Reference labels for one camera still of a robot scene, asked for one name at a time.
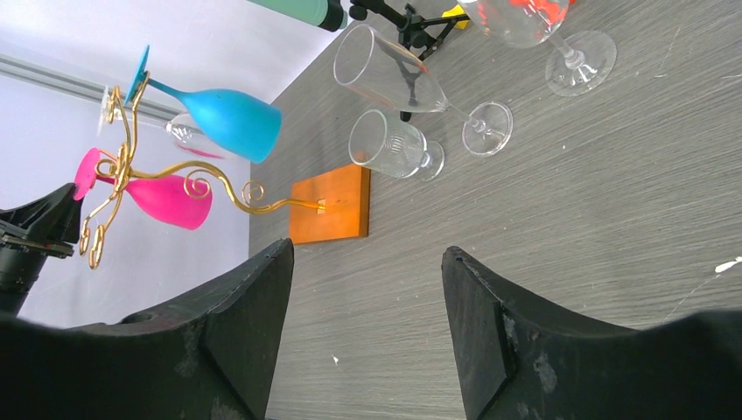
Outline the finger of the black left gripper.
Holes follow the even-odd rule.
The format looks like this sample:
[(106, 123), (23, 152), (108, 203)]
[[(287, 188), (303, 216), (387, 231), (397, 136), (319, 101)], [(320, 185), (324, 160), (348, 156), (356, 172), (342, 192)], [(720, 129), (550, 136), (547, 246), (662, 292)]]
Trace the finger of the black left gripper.
[(33, 242), (75, 244), (81, 233), (81, 200), (76, 186), (67, 183), (26, 205), (1, 211), (1, 230)]

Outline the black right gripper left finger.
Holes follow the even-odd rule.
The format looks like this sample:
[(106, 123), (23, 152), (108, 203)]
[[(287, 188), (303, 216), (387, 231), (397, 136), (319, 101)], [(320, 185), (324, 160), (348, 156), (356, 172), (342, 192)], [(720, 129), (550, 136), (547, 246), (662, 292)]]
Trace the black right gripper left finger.
[(116, 324), (2, 316), (2, 418), (264, 418), (293, 268), (281, 239)]

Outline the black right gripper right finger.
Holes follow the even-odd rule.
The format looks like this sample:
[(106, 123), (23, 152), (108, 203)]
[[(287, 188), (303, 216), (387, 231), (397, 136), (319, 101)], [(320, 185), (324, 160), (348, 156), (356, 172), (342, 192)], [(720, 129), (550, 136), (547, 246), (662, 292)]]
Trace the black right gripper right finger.
[(634, 330), (540, 297), (458, 247), (444, 252), (442, 280), (469, 419), (741, 416), (738, 310)]

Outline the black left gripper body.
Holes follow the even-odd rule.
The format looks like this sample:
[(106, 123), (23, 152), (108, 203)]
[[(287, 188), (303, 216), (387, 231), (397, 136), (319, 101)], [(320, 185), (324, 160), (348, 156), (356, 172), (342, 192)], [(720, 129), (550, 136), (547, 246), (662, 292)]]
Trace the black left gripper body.
[(74, 247), (65, 242), (37, 242), (1, 236), (1, 312), (17, 316), (48, 257), (64, 259)]

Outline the pink wine glass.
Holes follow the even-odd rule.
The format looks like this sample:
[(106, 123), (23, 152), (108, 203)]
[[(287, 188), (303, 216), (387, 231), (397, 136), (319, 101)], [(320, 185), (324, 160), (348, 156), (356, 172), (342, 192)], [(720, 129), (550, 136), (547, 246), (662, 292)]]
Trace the pink wine glass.
[[(97, 180), (114, 183), (112, 178), (95, 172), (100, 155), (99, 149), (92, 148), (80, 161), (74, 177), (75, 200), (82, 200)], [(134, 178), (124, 191), (151, 218), (190, 230), (204, 223), (213, 203), (213, 195), (206, 182), (186, 180), (179, 175), (157, 179)]]

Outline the blue wine glass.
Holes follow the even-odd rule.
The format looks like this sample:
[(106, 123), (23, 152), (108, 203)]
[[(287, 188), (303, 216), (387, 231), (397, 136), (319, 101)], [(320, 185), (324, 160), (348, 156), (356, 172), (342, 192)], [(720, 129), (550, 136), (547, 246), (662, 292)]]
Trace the blue wine glass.
[(153, 87), (181, 102), (198, 128), (221, 148), (255, 164), (268, 157), (282, 127), (279, 108), (232, 89), (186, 92), (154, 80), (145, 70), (149, 51), (148, 46), (143, 50), (124, 104), (131, 104), (138, 91)]

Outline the clear patterned tumbler glass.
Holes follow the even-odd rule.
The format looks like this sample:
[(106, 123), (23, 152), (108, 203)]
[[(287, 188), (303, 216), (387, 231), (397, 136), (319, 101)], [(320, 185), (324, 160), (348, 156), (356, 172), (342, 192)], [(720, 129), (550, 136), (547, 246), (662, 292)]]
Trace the clear patterned tumbler glass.
[(356, 165), (394, 179), (434, 179), (445, 164), (442, 145), (415, 126), (378, 109), (362, 114), (351, 129), (348, 155)]

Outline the clear stemmed wine glass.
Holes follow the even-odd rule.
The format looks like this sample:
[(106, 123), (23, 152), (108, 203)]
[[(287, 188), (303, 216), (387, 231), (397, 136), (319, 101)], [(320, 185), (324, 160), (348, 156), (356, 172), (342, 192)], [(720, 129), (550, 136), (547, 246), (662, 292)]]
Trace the clear stemmed wine glass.
[(536, 14), (514, 7), (509, 0), (458, 4), (485, 34), (506, 46), (526, 49), (549, 41), (555, 51), (549, 56), (545, 80), (556, 95), (573, 97), (593, 90), (607, 79), (616, 63), (617, 46), (602, 31), (581, 31), (563, 38), (557, 31), (564, 20), (548, 24)]

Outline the clear tall flute glass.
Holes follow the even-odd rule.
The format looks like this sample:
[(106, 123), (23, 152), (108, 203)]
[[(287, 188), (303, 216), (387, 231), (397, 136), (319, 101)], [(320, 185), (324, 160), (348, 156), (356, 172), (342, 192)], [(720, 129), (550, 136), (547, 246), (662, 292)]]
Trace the clear tall flute glass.
[(464, 146), (475, 156), (501, 151), (512, 136), (509, 107), (482, 102), (470, 112), (456, 107), (436, 77), (414, 53), (384, 38), (368, 24), (346, 32), (333, 62), (334, 79), (343, 87), (412, 114), (448, 112), (463, 122)]

